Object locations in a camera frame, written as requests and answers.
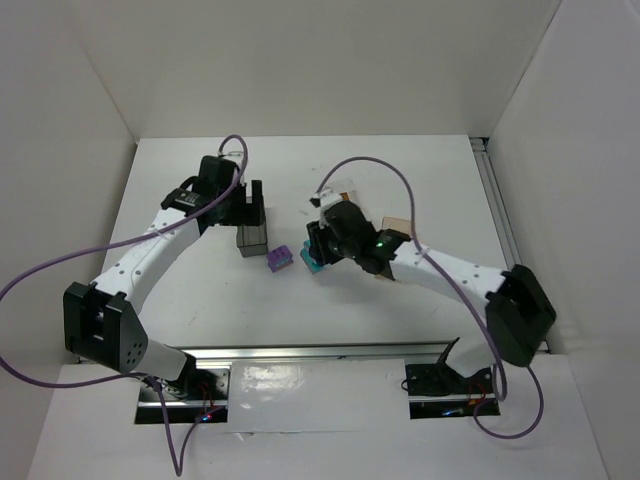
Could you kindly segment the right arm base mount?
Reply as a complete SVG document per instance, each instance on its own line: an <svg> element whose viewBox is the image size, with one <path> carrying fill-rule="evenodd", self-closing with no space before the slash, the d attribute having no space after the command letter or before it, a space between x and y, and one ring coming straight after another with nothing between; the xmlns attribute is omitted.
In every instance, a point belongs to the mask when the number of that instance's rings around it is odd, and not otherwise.
<svg viewBox="0 0 640 480"><path fill-rule="evenodd" d="M408 395L411 420L499 416L490 368L463 378L443 363L407 364L400 387Z"/></svg>

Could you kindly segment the teal arch lego brick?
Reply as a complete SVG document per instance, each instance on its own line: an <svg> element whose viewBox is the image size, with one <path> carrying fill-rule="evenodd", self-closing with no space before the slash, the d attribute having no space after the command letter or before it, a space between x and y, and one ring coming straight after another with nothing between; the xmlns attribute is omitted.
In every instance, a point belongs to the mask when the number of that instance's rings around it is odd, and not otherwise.
<svg viewBox="0 0 640 480"><path fill-rule="evenodd" d="M300 257L306 265L307 269L312 275L315 275L326 269L326 266L320 265L310 254L310 241L305 240L303 242L302 249L300 250Z"/></svg>

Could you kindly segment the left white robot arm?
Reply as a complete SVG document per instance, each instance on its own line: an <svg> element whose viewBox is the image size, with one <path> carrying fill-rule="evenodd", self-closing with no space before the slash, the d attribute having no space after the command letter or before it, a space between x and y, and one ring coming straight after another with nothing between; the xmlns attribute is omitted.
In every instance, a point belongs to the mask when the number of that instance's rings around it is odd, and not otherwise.
<svg viewBox="0 0 640 480"><path fill-rule="evenodd" d="M63 295L66 349L120 374L144 373L180 397L195 396L217 383L193 355L151 339L139 315L178 257L214 226L234 227L243 257L261 255L264 244L244 237L266 232L263 185L245 183L234 161L205 156L199 172L160 204L146 240L132 246L89 284L72 283Z"/></svg>

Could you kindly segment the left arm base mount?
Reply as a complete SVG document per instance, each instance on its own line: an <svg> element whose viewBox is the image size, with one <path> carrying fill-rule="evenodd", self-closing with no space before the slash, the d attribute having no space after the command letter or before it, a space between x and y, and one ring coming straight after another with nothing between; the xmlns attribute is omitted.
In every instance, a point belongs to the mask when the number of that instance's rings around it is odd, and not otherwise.
<svg viewBox="0 0 640 480"><path fill-rule="evenodd" d="M228 421L228 395L231 367L214 364L208 368L210 376L201 381L195 392L181 393L165 382L159 381L170 424L189 424L198 415L208 424ZM139 390L134 423L137 425L159 425L164 422L160 397L152 386L145 382Z"/></svg>

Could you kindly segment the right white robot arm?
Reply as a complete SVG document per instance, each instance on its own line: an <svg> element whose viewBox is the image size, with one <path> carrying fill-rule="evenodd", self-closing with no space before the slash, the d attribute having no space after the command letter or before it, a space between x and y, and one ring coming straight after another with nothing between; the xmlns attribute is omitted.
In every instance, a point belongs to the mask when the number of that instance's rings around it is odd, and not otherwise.
<svg viewBox="0 0 640 480"><path fill-rule="evenodd" d="M531 364L557 315L528 267L484 267L417 244L398 230L378 230L341 195L311 203L319 210L318 220L307 226L317 264L349 259L369 274L424 287L470 309L480 334L447 347L440 361L450 370L470 378L493 365Z"/></svg>

